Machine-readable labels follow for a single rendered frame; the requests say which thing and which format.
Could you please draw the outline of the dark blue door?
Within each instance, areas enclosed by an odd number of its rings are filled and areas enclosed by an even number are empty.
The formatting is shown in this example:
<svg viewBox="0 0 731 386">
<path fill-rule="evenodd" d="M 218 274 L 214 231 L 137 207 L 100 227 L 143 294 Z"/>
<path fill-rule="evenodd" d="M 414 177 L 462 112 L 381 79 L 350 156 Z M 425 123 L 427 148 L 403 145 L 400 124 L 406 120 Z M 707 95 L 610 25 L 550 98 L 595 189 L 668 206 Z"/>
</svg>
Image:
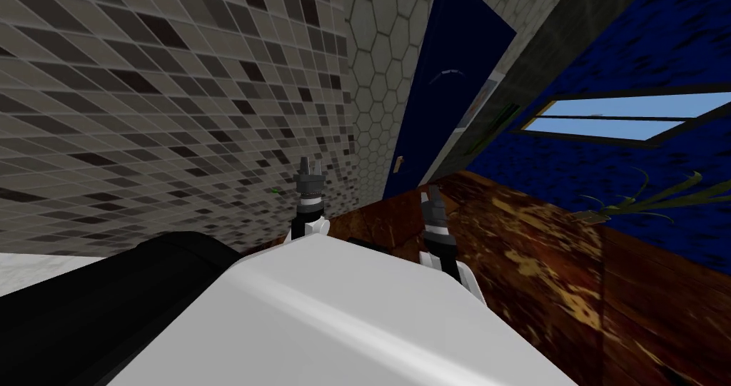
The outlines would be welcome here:
<svg viewBox="0 0 731 386">
<path fill-rule="evenodd" d="M 483 0 L 434 0 L 384 199 L 418 187 L 515 35 Z"/>
</svg>

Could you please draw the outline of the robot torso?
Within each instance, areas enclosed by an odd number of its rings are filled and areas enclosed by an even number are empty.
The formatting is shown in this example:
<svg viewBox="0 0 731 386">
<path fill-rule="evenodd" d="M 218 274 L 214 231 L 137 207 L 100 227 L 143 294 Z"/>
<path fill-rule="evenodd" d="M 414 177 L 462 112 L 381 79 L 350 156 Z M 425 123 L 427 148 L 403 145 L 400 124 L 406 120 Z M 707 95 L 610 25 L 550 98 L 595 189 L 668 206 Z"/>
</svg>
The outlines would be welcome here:
<svg viewBox="0 0 731 386">
<path fill-rule="evenodd" d="M 314 234 L 230 267 L 108 386 L 577 386 L 444 272 Z"/>
</svg>

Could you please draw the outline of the green potted plant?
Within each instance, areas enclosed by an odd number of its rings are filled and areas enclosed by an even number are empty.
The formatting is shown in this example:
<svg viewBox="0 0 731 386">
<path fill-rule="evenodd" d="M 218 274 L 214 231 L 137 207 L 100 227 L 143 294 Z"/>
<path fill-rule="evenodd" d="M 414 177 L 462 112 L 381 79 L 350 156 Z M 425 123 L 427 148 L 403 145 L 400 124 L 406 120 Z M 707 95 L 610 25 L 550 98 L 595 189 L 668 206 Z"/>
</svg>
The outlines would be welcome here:
<svg viewBox="0 0 731 386">
<path fill-rule="evenodd" d="M 584 224 L 600 224 L 611 220 L 611 218 L 617 215 L 635 214 L 657 216 L 673 222 L 672 218 L 658 213 L 658 211 L 668 208 L 684 208 L 711 203 L 731 202 L 731 178 L 708 186 L 700 191 L 686 194 L 686 190 L 694 188 L 703 180 L 702 174 L 697 171 L 686 177 L 686 180 L 653 194 L 650 197 L 643 198 L 641 194 L 644 193 L 649 185 L 650 177 L 642 169 L 639 172 L 644 175 L 644 181 L 634 195 L 623 195 L 622 200 L 613 205 L 607 205 L 598 198 L 585 195 L 584 198 L 598 203 L 599 208 L 572 213 L 571 216 L 573 219 Z"/>
</svg>

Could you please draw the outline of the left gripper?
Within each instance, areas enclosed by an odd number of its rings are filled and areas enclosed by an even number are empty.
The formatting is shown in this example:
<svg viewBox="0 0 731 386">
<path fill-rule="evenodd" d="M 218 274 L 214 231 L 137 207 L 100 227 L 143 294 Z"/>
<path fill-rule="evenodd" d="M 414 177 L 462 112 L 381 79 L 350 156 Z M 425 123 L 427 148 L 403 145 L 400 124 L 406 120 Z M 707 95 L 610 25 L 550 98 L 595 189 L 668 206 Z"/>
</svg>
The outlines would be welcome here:
<svg viewBox="0 0 731 386">
<path fill-rule="evenodd" d="M 321 160 L 314 162 L 313 174 L 309 174 L 309 159 L 301 157 L 299 173 L 295 174 L 296 190 L 298 192 L 322 192 L 325 181 Z"/>
</svg>

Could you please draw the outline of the dark framed window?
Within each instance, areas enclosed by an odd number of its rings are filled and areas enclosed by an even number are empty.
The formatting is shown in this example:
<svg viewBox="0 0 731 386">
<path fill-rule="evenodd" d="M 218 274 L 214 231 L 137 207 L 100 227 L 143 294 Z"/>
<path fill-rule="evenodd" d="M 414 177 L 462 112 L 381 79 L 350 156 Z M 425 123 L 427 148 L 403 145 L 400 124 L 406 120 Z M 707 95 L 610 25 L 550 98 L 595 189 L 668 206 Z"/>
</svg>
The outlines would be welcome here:
<svg viewBox="0 0 731 386">
<path fill-rule="evenodd" d="M 546 102 L 516 132 L 652 148 L 729 115 L 731 91 L 557 98 Z"/>
</svg>

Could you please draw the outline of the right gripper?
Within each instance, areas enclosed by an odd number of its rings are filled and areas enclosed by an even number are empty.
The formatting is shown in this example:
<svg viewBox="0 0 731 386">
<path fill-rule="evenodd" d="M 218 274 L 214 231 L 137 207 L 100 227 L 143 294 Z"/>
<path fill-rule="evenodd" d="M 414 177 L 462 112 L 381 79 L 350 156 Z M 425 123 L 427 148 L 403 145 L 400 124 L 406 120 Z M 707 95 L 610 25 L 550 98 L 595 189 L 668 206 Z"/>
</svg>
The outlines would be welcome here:
<svg viewBox="0 0 731 386">
<path fill-rule="evenodd" d="M 440 198 L 440 189 L 436 184 L 429 187 L 428 192 L 420 193 L 420 202 L 423 204 L 423 220 L 425 226 L 433 228 L 447 228 L 445 203 Z"/>
</svg>

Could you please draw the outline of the pale wall picture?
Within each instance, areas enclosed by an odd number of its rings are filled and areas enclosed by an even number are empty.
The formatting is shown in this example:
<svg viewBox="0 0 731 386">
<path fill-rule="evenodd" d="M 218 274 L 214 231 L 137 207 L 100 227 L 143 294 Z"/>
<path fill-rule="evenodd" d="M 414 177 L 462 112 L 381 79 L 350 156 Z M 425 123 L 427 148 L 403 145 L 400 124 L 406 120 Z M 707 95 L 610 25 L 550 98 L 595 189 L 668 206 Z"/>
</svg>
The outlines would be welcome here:
<svg viewBox="0 0 731 386">
<path fill-rule="evenodd" d="M 489 75 L 482 88 L 475 96 L 473 102 L 470 104 L 468 110 L 464 113 L 460 122 L 455 127 L 455 132 L 463 132 L 468 128 L 468 126 L 471 124 L 471 122 L 473 122 L 475 117 L 482 111 L 487 100 L 490 98 L 490 96 L 500 84 L 500 82 L 504 79 L 504 77 L 504 73 L 499 73 L 497 71 L 493 71 Z"/>
</svg>

